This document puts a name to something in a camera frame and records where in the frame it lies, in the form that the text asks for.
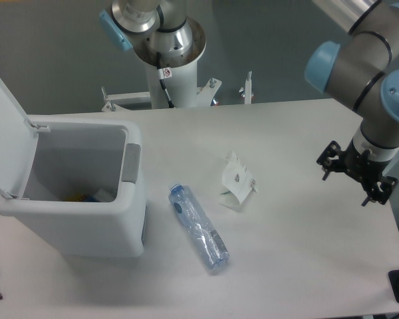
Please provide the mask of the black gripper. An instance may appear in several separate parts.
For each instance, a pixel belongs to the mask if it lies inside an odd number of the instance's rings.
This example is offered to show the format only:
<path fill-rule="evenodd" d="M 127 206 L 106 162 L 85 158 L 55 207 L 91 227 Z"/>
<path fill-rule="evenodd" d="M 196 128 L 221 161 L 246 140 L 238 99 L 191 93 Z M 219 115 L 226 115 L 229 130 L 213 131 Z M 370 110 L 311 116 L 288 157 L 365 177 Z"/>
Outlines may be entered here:
<path fill-rule="evenodd" d="M 371 160 L 369 150 L 360 154 L 353 141 L 344 152 L 336 141 L 331 141 L 317 158 L 317 164 L 324 171 L 323 181 L 335 172 L 345 173 L 361 183 L 366 192 L 366 198 L 361 204 L 363 207 L 369 202 L 384 205 L 398 184 L 395 177 L 382 175 L 383 169 L 388 165 L 387 161 Z"/>

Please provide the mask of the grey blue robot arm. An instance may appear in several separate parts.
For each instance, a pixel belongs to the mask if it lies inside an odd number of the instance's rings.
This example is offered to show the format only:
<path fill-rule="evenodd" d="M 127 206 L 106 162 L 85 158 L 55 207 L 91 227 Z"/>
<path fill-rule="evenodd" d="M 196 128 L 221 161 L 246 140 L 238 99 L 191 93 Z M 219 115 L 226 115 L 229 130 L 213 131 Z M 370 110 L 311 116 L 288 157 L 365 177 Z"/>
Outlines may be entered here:
<path fill-rule="evenodd" d="M 399 3 L 317 1 L 317 7 L 351 40 L 320 45 L 305 79 L 362 119 L 346 149 L 331 142 L 317 163 L 325 174 L 344 173 L 359 182 L 366 202 L 385 204 L 398 183 L 384 170 L 399 151 L 399 70 L 385 73 L 399 55 Z M 219 82 L 197 86 L 206 39 L 185 1 L 113 1 L 99 20 L 116 47 L 143 62 L 153 108 L 211 106 Z"/>

